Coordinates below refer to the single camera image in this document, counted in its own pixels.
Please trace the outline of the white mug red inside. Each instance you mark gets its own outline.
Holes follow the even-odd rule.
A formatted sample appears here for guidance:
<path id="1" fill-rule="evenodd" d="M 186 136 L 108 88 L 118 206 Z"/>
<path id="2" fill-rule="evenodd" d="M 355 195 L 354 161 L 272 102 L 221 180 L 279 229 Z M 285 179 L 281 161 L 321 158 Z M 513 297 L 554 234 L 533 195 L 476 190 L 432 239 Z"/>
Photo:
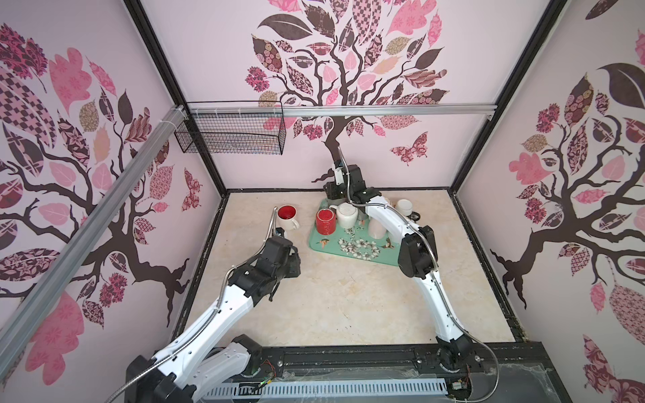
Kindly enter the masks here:
<path id="1" fill-rule="evenodd" d="M 285 231 L 293 231 L 300 228 L 297 221 L 297 209 L 292 205 L 283 205 L 277 210 L 278 226 Z"/>

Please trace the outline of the red mug black handle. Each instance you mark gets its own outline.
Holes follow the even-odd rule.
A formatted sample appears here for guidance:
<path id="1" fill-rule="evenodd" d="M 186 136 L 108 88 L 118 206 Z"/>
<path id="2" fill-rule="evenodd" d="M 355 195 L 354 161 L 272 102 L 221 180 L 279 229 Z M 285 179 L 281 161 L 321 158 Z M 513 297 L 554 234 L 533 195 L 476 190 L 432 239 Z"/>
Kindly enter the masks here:
<path id="1" fill-rule="evenodd" d="M 320 235 L 332 235 L 336 230 L 336 215 L 330 208 L 322 208 L 316 214 L 316 230 Z"/>

